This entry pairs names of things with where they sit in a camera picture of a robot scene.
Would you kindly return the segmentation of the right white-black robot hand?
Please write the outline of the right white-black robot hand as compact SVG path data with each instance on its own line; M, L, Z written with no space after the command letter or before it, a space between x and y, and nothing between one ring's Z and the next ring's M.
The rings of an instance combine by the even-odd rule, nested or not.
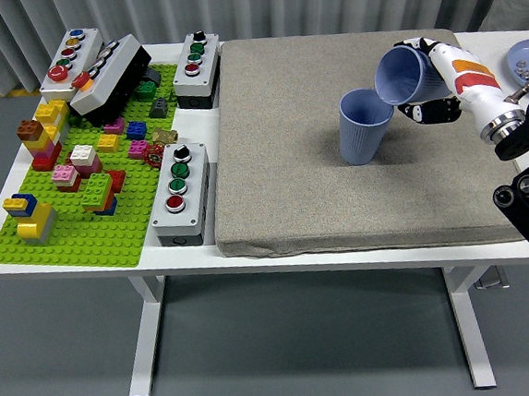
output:
M394 48L424 55L428 69L447 89L444 97L424 102L408 99L400 104L397 108L409 119L424 125L452 123L466 111L487 143L497 143L524 121L523 109L506 100L495 76L474 54L429 38L406 39Z

